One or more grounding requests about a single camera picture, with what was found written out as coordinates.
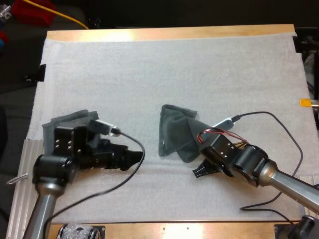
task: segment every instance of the wooden table edge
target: wooden table edge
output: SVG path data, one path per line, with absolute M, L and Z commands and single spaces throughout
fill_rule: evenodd
M 293 24 L 48 31 L 47 39 L 110 42 L 255 36 L 295 32 Z

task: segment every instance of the yellow cable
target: yellow cable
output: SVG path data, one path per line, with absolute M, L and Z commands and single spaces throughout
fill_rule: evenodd
M 29 0 L 23 0 L 23 1 L 24 1 L 24 2 L 27 2 L 28 4 L 31 4 L 31 5 L 33 5 L 33 6 L 39 7 L 39 8 L 41 8 L 41 9 L 43 9 L 43 10 L 52 12 L 52 13 L 54 13 L 54 14 L 56 14 L 56 15 L 59 15 L 59 16 L 64 17 L 64 18 L 66 18 L 66 19 L 69 19 L 69 20 L 71 20 L 71 21 L 73 21 L 73 22 L 76 22 L 77 24 L 80 24 L 80 25 L 81 25 L 82 27 L 84 27 L 85 29 L 89 29 L 86 25 L 84 25 L 83 23 L 81 23 L 81 22 L 78 21 L 77 19 L 71 18 L 70 16 L 64 15 L 64 14 L 58 12 L 58 11 L 49 9 L 49 8 L 47 8 L 47 7 L 44 7 L 44 6 L 41 6 L 41 5 L 36 4 L 36 3 L 32 2 L 32 1 L 29 1 Z

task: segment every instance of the table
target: table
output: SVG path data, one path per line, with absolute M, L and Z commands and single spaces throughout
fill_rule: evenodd
M 105 29 L 49 31 L 47 39 L 60 41 L 140 41 L 178 38 L 204 38 L 225 36 L 253 36 L 294 32 L 292 24 Z M 184 222 L 184 223 L 120 223 L 100 224 L 106 227 L 107 239 L 122 238 L 203 238 L 203 239 L 274 239 L 274 222 Z M 49 238 L 55 239 L 61 225 L 52 225 Z

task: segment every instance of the black cable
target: black cable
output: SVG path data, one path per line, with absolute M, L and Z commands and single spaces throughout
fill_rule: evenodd
M 144 146 L 142 145 L 142 143 L 140 143 L 137 139 L 134 139 L 133 137 L 131 137 L 131 136 L 129 136 L 129 135 L 123 133 L 123 132 L 120 132 L 118 129 L 117 129 L 117 132 L 118 132 L 118 134 L 121 134 L 121 135 L 123 135 L 124 137 L 129 138 L 130 140 L 132 140 L 132 141 L 134 141 L 135 143 L 137 143 L 137 144 L 141 147 L 141 149 L 142 149 L 142 152 L 143 152 L 143 153 L 142 153 L 141 160 L 140 160 L 139 164 L 137 165 L 137 167 L 135 168 L 135 170 L 133 171 L 133 173 L 131 173 L 129 177 L 127 177 L 124 181 L 122 181 L 120 184 L 116 185 L 115 187 L 110 188 L 110 189 L 105 190 L 105 191 L 102 191 L 102 192 L 99 192 L 99 193 L 94 193 L 94 194 L 92 194 L 92 195 L 90 195 L 90 196 L 87 196 L 87 197 L 85 197 L 85 198 L 83 198 L 83 199 L 81 199 L 81 200 L 79 200 L 79 201 L 77 201 L 77 202 L 75 202 L 75 203 L 72 203 L 71 205 L 69 205 L 69 206 L 67 206 L 67 207 L 65 207 L 65 208 L 63 208 L 63 209 L 61 209 L 60 211 L 56 212 L 55 214 L 53 214 L 53 215 L 52 215 L 51 217 L 49 217 L 49 218 L 45 221 L 45 223 L 44 223 L 44 226 L 43 226 L 43 239 L 45 239 L 45 230 L 46 230 L 46 227 L 47 227 L 48 223 L 49 223 L 53 218 L 55 218 L 56 216 L 58 216 L 58 215 L 60 215 L 61 213 L 65 212 L 66 210 L 68 210 L 68 209 L 70 209 L 70 208 L 72 208 L 72 207 L 74 207 L 74 206 L 76 206 L 76 205 L 78 205 L 78 204 L 80 204 L 80 203 L 83 203 L 83 202 L 86 201 L 86 200 L 89 200 L 89 199 L 91 199 L 91 198 L 95 198 L 95 197 L 97 197 L 97 196 L 102 196 L 102 195 L 108 194 L 108 193 L 110 193 L 110 192 L 112 192 L 112 191 L 118 189 L 119 187 L 121 187 L 121 186 L 123 186 L 124 184 L 126 184 L 126 183 L 136 174 L 136 172 L 138 171 L 138 169 L 140 168 L 141 164 L 142 164 L 143 161 L 144 161 L 144 158 L 145 158 L 145 148 L 144 148 Z
M 286 133 L 288 134 L 288 136 L 291 138 L 291 140 L 294 142 L 294 144 L 296 145 L 296 147 L 298 148 L 298 150 L 300 151 L 300 160 L 299 160 L 299 163 L 298 165 L 296 166 L 294 172 L 292 173 L 292 176 L 295 176 L 295 174 L 297 173 L 298 169 L 300 168 L 300 165 L 303 161 L 303 158 L 304 158 L 304 154 L 303 154 L 303 151 L 302 149 L 300 148 L 300 146 L 298 145 L 298 143 L 296 142 L 296 140 L 294 139 L 294 137 L 291 135 L 291 133 L 288 131 L 288 129 L 284 126 L 283 123 L 281 123 L 281 121 L 272 113 L 270 112 L 267 112 L 267 111 L 258 111 L 258 112 L 250 112 L 250 113 L 246 113 L 246 114 L 242 114 L 242 115 L 237 115 L 237 116 L 234 116 L 232 118 L 232 121 L 233 122 L 236 122 L 238 121 L 241 117 L 243 116 L 249 116 L 249 115 L 257 115 L 257 114 L 268 114 L 268 115 L 271 115 L 280 125 L 281 127 L 286 131 Z M 269 203 L 272 203 L 273 201 L 275 201 L 277 198 L 280 197 L 280 195 L 282 194 L 282 192 L 280 192 L 279 194 L 277 194 L 273 199 L 269 200 L 269 201 L 266 201 L 266 202 L 263 202 L 263 203 L 257 203 L 257 204 L 252 204 L 252 205 L 248 205 L 248 206 L 245 206 L 245 207 L 242 207 L 240 208 L 240 210 L 243 210 L 243 211 L 270 211 L 270 212 L 274 212 L 274 213 L 277 213 L 278 215 L 282 216 L 283 218 L 285 218 L 289 223 L 293 224 L 292 221 L 290 221 L 286 216 L 284 216 L 283 214 L 281 214 L 280 212 L 276 211 L 276 210 L 273 210 L 273 209 L 251 209 L 251 208 L 254 208 L 254 207 L 258 207 L 258 206 L 262 206 L 262 205 L 266 205 L 266 204 L 269 204 Z

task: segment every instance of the orange object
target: orange object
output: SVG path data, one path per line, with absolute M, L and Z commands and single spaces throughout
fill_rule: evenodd
M 310 99 L 300 99 L 300 106 L 311 107 L 311 100 Z

